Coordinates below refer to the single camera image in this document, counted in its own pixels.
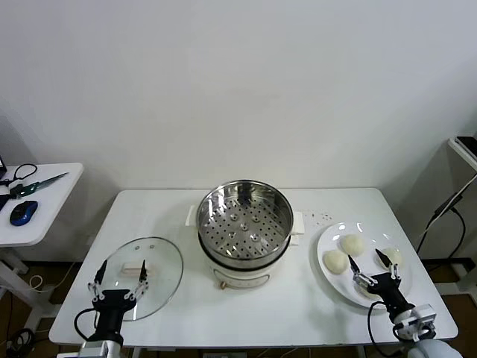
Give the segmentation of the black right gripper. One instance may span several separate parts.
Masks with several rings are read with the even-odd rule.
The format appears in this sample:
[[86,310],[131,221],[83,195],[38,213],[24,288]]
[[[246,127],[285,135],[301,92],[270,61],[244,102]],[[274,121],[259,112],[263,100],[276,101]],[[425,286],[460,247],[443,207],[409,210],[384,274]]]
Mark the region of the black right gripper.
[[372,277],[361,272],[355,260],[348,254],[350,268],[353,272],[353,281],[359,286],[367,289],[370,294],[378,295],[389,315],[399,315],[405,311],[412,310],[414,305],[407,302],[404,295],[399,290],[401,282],[400,269],[402,266],[402,255],[396,248],[385,248],[375,250],[381,264],[389,273],[377,274]]

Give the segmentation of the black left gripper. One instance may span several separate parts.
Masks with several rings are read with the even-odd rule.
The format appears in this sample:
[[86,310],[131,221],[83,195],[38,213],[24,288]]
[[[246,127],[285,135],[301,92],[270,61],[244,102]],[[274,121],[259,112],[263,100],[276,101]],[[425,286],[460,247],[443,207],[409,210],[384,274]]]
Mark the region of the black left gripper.
[[126,289],[105,290],[102,294],[101,284],[107,268],[107,260],[103,261],[97,270],[94,280],[87,284],[92,295],[93,308],[99,313],[95,332],[91,335],[92,341],[123,342],[121,326],[124,314],[131,311],[149,288],[146,261],[142,261],[139,281],[135,289],[129,292]]

